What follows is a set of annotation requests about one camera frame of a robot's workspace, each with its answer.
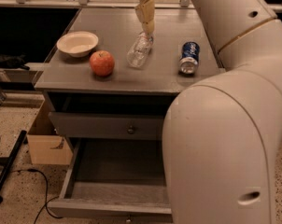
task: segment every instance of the clear plastic bottle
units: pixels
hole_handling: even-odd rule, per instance
[[[152,35],[141,33],[134,44],[131,46],[127,54],[129,65],[134,68],[141,67],[148,58],[148,54],[151,50],[152,45]]]

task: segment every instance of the black metal stand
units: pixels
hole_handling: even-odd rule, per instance
[[[17,154],[19,152],[19,149],[21,147],[22,143],[27,143],[27,137],[26,137],[27,132],[26,131],[21,131],[13,149],[10,152],[9,157],[7,158],[0,158],[0,166],[3,166],[3,170],[0,174],[0,191],[1,188],[3,187],[7,176],[10,172],[10,168],[12,166],[12,163],[14,162],[15,158],[17,157]]]

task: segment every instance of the gray tabletop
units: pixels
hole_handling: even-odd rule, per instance
[[[157,8],[154,46],[146,64],[132,68],[126,61],[130,46],[142,31],[133,8],[83,8],[69,32],[89,31],[99,37],[96,50],[109,51],[115,69],[98,77],[89,57],[72,58],[56,51],[35,84],[37,90],[99,93],[180,93],[189,85],[219,73],[204,27],[194,9]],[[194,76],[178,73],[181,47],[187,41],[200,46],[200,67]]]

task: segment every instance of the brown box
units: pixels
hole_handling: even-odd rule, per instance
[[[28,134],[32,164],[68,165],[73,157],[66,140],[58,136],[48,118],[49,109],[43,104]]]

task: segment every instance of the apple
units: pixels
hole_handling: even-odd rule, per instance
[[[105,77],[113,72],[115,61],[106,50],[95,51],[89,59],[92,71],[99,77]]]

